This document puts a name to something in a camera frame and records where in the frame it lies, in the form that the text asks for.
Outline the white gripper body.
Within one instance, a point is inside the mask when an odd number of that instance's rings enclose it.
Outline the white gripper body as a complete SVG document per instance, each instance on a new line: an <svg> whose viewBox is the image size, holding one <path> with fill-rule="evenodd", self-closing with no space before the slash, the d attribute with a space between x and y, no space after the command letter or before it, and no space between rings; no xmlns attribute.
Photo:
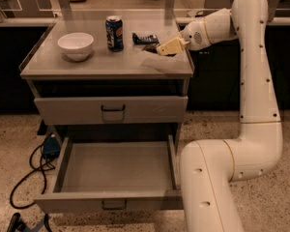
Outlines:
<svg viewBox="0 0 290 232"><path fill-rule="evenodd" d="M221 9L212 14L198 17L189 23L182 31L182 38L187 43L187 49L197 51L212 44L232 39L231 13Z"/></svg>

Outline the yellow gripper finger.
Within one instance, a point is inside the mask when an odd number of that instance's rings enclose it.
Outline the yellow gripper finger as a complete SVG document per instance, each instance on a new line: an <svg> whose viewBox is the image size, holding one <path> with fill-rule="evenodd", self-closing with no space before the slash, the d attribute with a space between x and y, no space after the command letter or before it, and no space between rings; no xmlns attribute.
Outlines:
<svg viewBox="0 0 290 232"><path fill-rule="evenodd" d="M189 41L186 41L183 38L176 37L172 40L169 40L166 43L161 43L157 47L157 53L160 56L174 55L181 53L185 50L186 45L189 44Z"/></svg>

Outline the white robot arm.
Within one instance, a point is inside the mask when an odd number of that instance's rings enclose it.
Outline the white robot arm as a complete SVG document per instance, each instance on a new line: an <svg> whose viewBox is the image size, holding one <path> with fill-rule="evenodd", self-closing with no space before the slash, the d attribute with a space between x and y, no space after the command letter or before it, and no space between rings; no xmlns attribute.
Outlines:
<svg viewBox="0 0 290 232"><path fill-rule="evenodd" d="M282 125L265 46L267 0L234 0L161 43L161 56L237 38L241 48L240 135L190 142L180 156L188 232L244 232L229 183L271 171L282 153Z"/></svg>

